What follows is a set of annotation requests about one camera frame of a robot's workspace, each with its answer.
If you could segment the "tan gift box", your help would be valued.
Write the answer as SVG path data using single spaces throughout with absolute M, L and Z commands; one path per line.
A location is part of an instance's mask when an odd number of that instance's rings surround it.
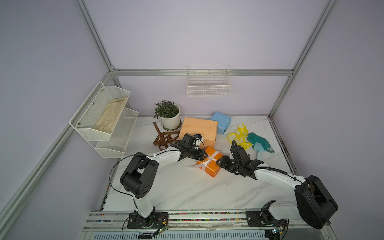
M 217 127 L 217 121 L 196 118 L 184 118 L 181 132 L 179 135 L 179 140 L 181 140 L 185 134 L 200 134 L 204 138 L 203 143 L 205 148 L 214 148 L 217 137 Z

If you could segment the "light blue gift box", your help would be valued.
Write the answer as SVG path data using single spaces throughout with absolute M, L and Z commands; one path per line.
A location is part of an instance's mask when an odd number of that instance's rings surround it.
M 232 118 L 219 112 L 215 112 L 211 117 L 211 121 L 218 122 L 217 133 L 223 135 L 231 124 Z

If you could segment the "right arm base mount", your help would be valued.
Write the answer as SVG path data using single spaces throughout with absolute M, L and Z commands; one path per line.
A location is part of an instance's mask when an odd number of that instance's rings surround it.
M 246 211 L 246 219 L 249 227 L 283 227 L 288 225 L 286 219 L 275 219 L 270 213 L 270 206 L 276 200 L 267 202 L 260 210 Z

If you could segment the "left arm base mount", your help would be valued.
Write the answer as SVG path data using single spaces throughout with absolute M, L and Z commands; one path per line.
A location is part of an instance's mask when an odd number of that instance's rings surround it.
M 129 214 L 128 229 L 159 229 L 169 220 L 169 213 L 153 211 L 148 217 L 142 217 L 138 212 Z

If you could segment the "white ribbon bow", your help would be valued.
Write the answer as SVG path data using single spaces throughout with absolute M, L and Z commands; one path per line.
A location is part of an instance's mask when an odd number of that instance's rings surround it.
M 207 174 L 216 176 L 221 168 L 216 164 L 216 160 L 219 160 L 223 155 L 219 151 L 214 151 L 212 154 L 208 154 L 208 157 L 203 161 L 197 161 L 195 165 L 187 165 L 183 162 L 178 165 L 188 169 L 201 169 Z

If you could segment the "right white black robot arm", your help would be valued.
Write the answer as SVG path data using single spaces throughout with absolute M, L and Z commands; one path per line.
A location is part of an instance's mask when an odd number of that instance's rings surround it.
M 229 156 L 222 156 L 216 163 L 222 169 L 244 178 L 252 178 L 273 185 L 293 196 L 293 201 L 270 200 L 259 211 L 258 216 L 247 212 L 249 221 L 271 227 L 289 220 L 304 221 L 314 229 L 322 229 L 339 209 L 322 181 L 313 175 L 302 177 L 273 168 L 263 161 L 254 159 L 245 149 L 233 143 Z

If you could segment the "brown ribbon bow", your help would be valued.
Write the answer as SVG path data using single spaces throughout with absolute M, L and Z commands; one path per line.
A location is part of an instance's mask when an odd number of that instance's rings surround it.
M 153 125 L 158 133 L 158 136 L 155 138 L 153 144 L 154 146 L 158 146 L 160 151 L 168 149 L 171 145 L 177 142 L 180 135 L 180 130 L 161 132 L 156 122 L 153 122 Z

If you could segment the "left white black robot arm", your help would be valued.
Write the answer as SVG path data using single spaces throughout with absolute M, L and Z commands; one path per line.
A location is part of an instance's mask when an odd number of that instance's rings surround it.
M 185 134 L 184 137 L 165 150 L 154 154 L 138 152 L 132 156 L 127 168 L 120 177 L 125 191 L 133 194 L 136 212 L 142 218 L 149 218 L 155 212 L 149 192 L 160 163 L 178 163 L 185 158 L 202 161 L 207 157 L 202 135 Z

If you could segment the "orange gift box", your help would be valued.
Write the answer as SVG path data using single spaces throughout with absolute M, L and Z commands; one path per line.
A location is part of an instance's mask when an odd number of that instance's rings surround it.
M 216 151 L 210 146 L 208 146 L 205 151 L 207 157 L 203 161 L 198 161 L 198 166 L 209 176 L 215 178 L 221 170 L 221 167 L 217 164 L 217 161 L 224 155 L 220 151 Z

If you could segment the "yellow ribbon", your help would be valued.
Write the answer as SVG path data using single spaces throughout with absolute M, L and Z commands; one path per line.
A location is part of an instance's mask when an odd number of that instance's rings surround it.
M 227 135 L 227 140 L 232 143 L 236 142 L 238 146 L 243 147 L 245 150 L 252 147 L 252 143 L 248 142 L 248 129 L 244 124 L 239 124 L 237 130 L 234 133 L 229 133 Z

